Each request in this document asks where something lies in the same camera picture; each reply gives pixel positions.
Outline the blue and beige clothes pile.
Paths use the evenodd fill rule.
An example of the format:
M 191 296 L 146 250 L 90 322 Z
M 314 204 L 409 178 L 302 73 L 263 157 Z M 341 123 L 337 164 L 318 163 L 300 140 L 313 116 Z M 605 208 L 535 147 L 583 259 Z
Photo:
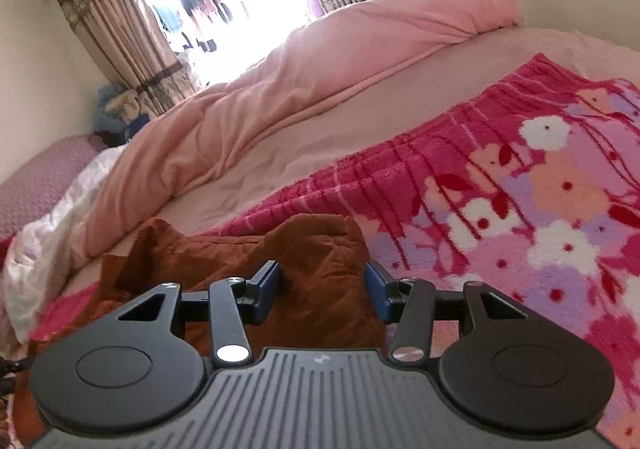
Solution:
M 150 120 L 151 113 L 134 89 L 123 90 L 116 85 L 99 89 L 93 132 L 109 148 L 130 141 Z

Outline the white floral duvet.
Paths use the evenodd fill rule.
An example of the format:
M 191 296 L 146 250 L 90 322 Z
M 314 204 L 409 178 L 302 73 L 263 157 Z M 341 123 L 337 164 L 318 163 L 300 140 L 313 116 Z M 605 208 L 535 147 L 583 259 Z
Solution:
M 64 289 L 72 270 L 70 234 L 124 150 L 118 146 L 98 154 L 50 213 L 26 224 L 12 239 L 1 271 L 2 351 L 25 344 L 47 305 Z

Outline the brown padded jacket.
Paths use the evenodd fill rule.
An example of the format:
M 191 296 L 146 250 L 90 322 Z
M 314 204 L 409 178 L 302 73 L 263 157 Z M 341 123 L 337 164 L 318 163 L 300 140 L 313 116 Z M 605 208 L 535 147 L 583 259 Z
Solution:
M 380 362 L 383 309 L 356 222 L 300 215 L 261 237 L 187 238 L 162 220 L 103 259 L 79 315 L 34 339 L 12 424 L 41 448 L 208 447 L 223 406 L 263 417 L 329 391 L 348 357 Z

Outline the pink quilt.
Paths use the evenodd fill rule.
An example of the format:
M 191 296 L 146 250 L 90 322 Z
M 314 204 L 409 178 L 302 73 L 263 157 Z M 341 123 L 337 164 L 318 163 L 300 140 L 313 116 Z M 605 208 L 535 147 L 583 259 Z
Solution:
M 516 0 L 370 0 L 292 32 L 233 82 L 200 91 L 134 136 L 73 229 L 75 265 L 114 247 L 175 196 L 221 177 L 275 132 L 522 19 Z

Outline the left striped curtain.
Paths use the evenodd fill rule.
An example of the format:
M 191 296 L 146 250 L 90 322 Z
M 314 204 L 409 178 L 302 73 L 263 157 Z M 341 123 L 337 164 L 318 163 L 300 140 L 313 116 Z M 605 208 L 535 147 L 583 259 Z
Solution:
M 195 94 L 144 0 L 56 0 L 68 26 L 104 76 L 163 114 Z

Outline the pink polka dot blanket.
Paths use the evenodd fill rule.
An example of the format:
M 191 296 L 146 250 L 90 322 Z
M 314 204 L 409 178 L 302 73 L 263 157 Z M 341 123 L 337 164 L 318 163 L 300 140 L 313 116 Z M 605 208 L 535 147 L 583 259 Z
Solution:
M 329 391 L 319 422 L 310 403 L 293 420 L 223 406 L 210 446 L 171 448 L 638 446 L 634 84 L 533 57 L 204 235 L 261 237 L 300 215 L 352 219 L 369 261 L 434 284 L 427 367 L 392 365 L 382 322 L 381 361 L 348 357 L 354 399 Z

